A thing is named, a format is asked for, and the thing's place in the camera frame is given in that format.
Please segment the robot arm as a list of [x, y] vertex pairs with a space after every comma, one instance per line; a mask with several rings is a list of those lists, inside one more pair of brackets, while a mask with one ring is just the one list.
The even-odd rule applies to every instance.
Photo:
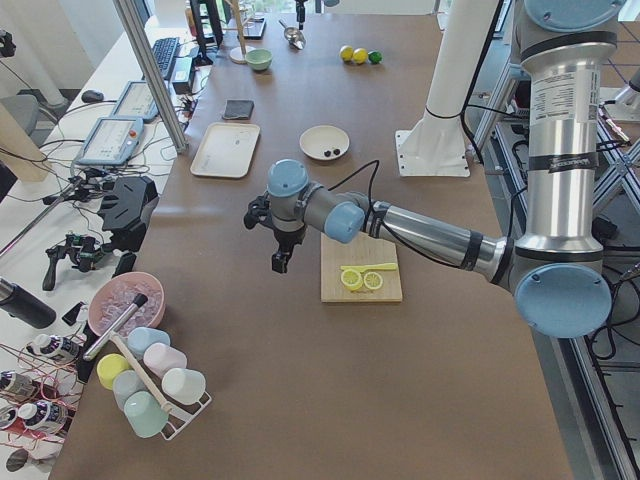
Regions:
[[592, 234], [599, 165], [598, 107], [603, 64], [617, 47], [618, 1], [518, 1], [509, 60], [531, 86], [527, 157], [499, 172], [496, 153], [476, 159], [500, 234], [490, 237], [382, 200], [312, 181], [293, 159], [273, 164], [246, 226], [272, 230], [271, 267], [284, 273], [308, 228], [341, 243], [359, 233], [411, 249], [445, 267], [475, 272], [510, 292], [538, 332], [577, 338], [609, 318], [613, 294], [604, 250]]

